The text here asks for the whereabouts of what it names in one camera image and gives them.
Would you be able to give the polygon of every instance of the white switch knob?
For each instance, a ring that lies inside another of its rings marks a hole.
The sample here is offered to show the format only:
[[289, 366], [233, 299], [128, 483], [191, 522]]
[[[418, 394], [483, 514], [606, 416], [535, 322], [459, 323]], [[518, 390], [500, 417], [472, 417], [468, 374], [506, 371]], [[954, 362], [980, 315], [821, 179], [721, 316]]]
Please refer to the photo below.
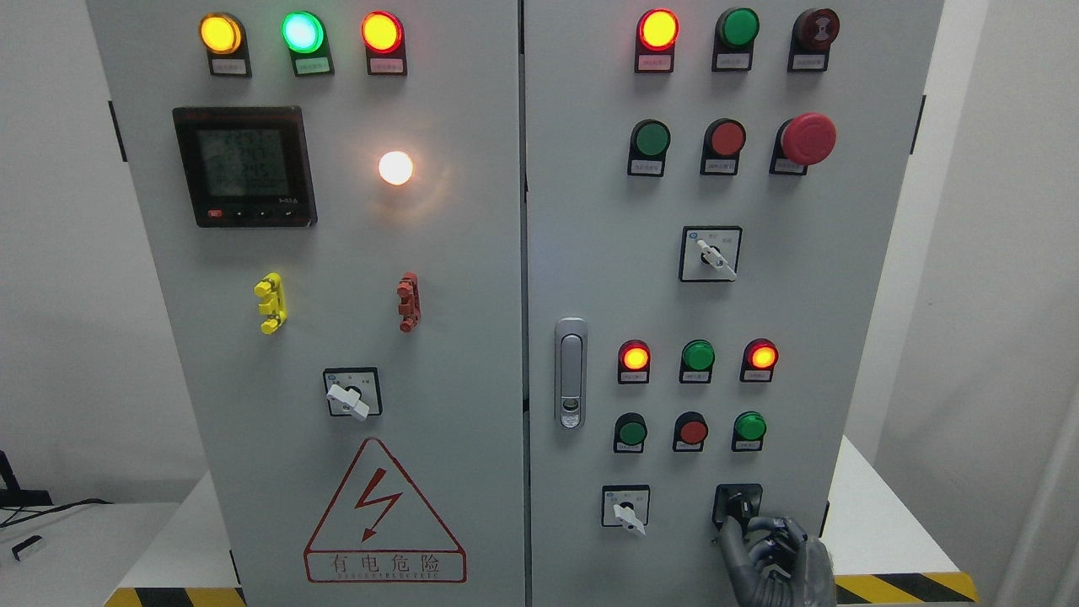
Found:
[[614, 509], [615, 520], [618, 521], [624, 529], [641, 537], [646, 535], [644, 533], [644, 524], [641, 523], [641, 521], [637, 518], [637, 514], [633, 513], [632, 508], [625, 508], [618, 506], [617, 503], [611, 505], [611, 508]]
[[730, 279], [738, 277], [738, 274], [735, 273], [735, 268], [730, 265], [730, 262], [727, 261], [726, 257], [720, 252], [719, 248], [708, 244], [704, 239], [698, 239], [697, 246], [700, 247], [700, 254], [705, 259], [705, 262], [715, 267], [716, 272]]
[[359, 397], [359, 392], [346, 390], [337, 384], [330, 386], [329, 392], [326, 394], [327, 399], [340, 405], [349, 415], [360, 422], [365, 422], [367, 415], [371, 413], [371, 408], [364, 401], [360, 401]]

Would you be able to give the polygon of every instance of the robotic hand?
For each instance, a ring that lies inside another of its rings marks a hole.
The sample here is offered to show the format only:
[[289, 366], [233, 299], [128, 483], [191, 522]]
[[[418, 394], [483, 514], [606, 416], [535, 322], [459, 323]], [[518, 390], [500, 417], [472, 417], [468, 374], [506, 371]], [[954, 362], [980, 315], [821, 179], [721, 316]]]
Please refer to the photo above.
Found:
[[[751, 532], [768, 535], [747, 548]], [[727, 516], [720, 550], [740, 607], [835, 607], [835, 578], [824, 544], [793, 519]]]

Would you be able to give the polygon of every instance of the red push button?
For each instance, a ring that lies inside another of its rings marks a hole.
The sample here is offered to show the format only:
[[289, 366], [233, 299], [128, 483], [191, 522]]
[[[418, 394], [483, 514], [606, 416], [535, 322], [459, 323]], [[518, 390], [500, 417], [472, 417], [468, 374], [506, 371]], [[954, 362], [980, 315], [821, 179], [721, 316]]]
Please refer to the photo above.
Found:
[[835, 124], [818, 112], [803, 113], [786, 128], [780, 143], [783, 155], [802, 165], [817, 164], [835, 149]]
[[839, 36], [839, 16], [832, 9], [810, 9], [794, 24], [794, 38], [807, 51], [828, 51]]
[[723, 122], [712, 132], [709, 144], [720, 155], [735, 155], [746, 147], [746, 129], [737, 122]]
[[708, 427], [701, 422], [691, 422], [679, 430], [679, 438], [687, 445], [699, 445], [708, 438]]

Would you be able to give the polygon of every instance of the white table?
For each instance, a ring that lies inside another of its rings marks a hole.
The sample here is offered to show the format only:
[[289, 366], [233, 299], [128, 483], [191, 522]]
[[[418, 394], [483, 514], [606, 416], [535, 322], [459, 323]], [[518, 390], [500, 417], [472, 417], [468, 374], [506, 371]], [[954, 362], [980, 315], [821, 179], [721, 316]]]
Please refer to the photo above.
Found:
[[[176, 511], [175, 503], [81, 506], [0, 529], [0, 605], [103, 605]], [[0, 511], [0, 521], [10, 514]], [[12, 547], [35, 535], [41, 550], [16, 562]]]

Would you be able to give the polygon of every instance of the yellow black hazard stripe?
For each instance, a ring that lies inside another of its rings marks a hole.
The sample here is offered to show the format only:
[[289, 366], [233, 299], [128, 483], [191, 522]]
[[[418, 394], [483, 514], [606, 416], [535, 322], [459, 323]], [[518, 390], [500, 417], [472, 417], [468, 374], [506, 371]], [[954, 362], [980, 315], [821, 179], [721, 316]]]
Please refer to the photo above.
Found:
[[[835, 592], [839, 605], [978, 603], [967, 574], [836, 576]], [[245, 607], [245, 603], [238, 588], [121, 588], [105, 607]]]
[[238, 588], [120, 588], [105, 607], [244, 607]]
[[839, 605], [978, 603], [974, 581], [960, 572], [836, 576], [835, 593]]

